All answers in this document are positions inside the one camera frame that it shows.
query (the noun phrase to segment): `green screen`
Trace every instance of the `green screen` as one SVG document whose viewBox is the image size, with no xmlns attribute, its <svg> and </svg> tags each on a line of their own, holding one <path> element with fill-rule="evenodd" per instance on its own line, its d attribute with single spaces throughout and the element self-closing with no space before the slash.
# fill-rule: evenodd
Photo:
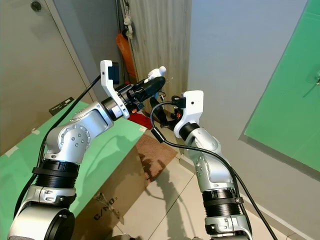
<svg viewBox="0 0 320 240">
<path fill-rule="evenodd" d="M 320 0 L 309 0 L 245 135 L 320 171 Z"/>
</svg>

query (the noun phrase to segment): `cable plug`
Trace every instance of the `cable plug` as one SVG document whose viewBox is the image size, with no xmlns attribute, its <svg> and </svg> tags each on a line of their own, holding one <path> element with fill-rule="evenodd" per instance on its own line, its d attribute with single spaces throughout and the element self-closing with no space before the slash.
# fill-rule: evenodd
<svg viewBox="0 0 320 240">
<path fill-rule="evenodd" d="M 172 105 L 177 106 L 179 109 L 185 109 L 186 108 L 186 98 L 180 97 L 180 96 L 172 96 Z"/>
</svg>

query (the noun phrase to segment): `gray wall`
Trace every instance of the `gray wall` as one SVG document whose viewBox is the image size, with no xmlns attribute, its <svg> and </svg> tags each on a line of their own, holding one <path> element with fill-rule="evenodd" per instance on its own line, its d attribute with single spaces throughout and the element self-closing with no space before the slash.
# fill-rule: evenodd
<svg viewBox="0 0 320 240">
<path fill-rule="evenodd" d="M 243 136 L 305 4 L 194 0 L 188 89 L 204 91 L 200 123 L 220 140 L 256 202 L 319 239 L 319 173 Z"/>
<path fill-rule="evenodd" d="M 101 60 L 112 60 L 121 65 L 121 53 L 116 43 L 116 0 L 53 1 L 90 82 L 100 73 Z M 93 90 L 99 101 L 107 97 L 100 83 Z"/>
</svg>

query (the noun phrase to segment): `red object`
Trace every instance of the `red object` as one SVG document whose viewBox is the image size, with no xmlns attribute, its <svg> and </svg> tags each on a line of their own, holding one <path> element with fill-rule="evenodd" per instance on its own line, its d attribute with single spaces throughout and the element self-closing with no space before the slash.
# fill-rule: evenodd
<svg viewBox="0 0 320 240">
<path fill-rule="evenodd" d="M 132 57 L 131 57 L 131 50 L 130 50 L 130 45 L 128 40 L 125 39 L 121 33 L 119 33 L 116 36 L 115 41 L 122 53 L 126 70 L 128 71 L 130 76 L 135 78 L 136 73 L 135 73 L 134 61 L 132 60 Z"/>
<path fill-rule="evenodd" d="M 145 115 L 142 115 L 139 113 L 131 114 L 130 117 L 128 118 L 128 120 L 130 120 L 136 124 L 140 124 L 149 130 L 152 129 L 150 118 L 146 117 Z"/>
</svg>

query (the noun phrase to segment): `orange bag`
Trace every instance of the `orange bag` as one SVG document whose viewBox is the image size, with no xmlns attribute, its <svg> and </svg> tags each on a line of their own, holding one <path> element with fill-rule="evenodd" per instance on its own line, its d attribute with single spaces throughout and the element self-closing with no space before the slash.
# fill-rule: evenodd
<svg viewBox="0 0 320 240">
<path fill-rule="evenodd" d="M 135 78 L 136 77 L 135 67 L 134 67 L 134 62 L 131 57 L 130 45 L 129 45 L 128 40 L 125 39 L 121 33 L 119 33 L 116 36 L 115 41 L 116 41 L 116 44 L 118 45 L 118 47 L 122 53 L 122 56 L 123 56 L 123 59 L 124 59 L 125 65 L 126 65 L 126 69 L 129 73 L 129 75 L 131 77 Z"/>
</svg>

